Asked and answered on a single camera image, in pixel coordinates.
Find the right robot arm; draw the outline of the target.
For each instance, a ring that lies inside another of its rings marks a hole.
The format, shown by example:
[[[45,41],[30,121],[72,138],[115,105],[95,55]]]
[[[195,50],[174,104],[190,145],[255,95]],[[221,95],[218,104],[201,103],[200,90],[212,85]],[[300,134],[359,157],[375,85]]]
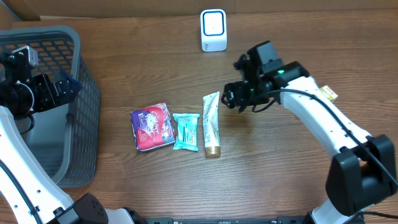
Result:
[[[285,63],[273,44],[255,45],[234,63],[242,79],[224,87],[221,101],[259,113],[278,103],[291,111],[331,159],[326,201],[304,223],[359,223],[369,207],[397,193],[396,156],[385,135],[372,136],[348,119],[299,62]]]

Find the red purple pad pack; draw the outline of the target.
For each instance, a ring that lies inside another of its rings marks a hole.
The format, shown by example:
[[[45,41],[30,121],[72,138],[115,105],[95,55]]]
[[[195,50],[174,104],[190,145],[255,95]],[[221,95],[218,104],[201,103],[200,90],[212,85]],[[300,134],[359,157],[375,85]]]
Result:
[[[157,103],[131,112],[136,149],[148,152],[175,143],[175,131],[166,103]]]

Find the white conditioner tube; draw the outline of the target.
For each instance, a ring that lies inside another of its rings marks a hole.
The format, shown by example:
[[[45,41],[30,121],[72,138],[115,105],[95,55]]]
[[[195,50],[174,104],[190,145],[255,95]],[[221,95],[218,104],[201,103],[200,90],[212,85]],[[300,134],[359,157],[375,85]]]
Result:
[[[203,135],[206,158],[221,156],[218,125],[219,97],[218,91],[203,97]]]

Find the green juice carton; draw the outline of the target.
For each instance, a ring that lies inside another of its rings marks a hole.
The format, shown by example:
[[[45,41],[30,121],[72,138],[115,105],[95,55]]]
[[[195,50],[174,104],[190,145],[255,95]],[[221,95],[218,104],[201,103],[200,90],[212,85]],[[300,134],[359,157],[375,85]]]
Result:
[[[338,95],[328,86],[325,85],[320,88],[320,91],[328,98],[332,103],[338,98]]]

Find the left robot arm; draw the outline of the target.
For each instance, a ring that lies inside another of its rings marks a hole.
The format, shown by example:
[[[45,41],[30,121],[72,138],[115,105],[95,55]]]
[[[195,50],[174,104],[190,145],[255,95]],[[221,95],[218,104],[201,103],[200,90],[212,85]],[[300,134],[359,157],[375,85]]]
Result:
[[[50,111],[50,121],[62,136],[65,151],[72,133],[60,129],[67,113],[57,107],[71,103],[80,83],[68,75],[53,84],[46,75],[32,76],[29,68],[7,68],[1,83],[1,192],[19,223],[145,223],[134,210],[109,210],[92,194],[74,202],[44,171],[27,147],[15,120]]]

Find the teal wet wipes pack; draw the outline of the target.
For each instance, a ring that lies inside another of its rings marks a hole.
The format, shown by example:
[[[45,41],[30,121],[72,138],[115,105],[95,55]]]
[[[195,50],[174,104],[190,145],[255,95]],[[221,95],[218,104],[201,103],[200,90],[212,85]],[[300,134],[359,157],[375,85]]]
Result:
[[[197,127],[198,113],[174,113],[173,118],[177,123],[177,138],[173,150],[187,149],[198,151]]]

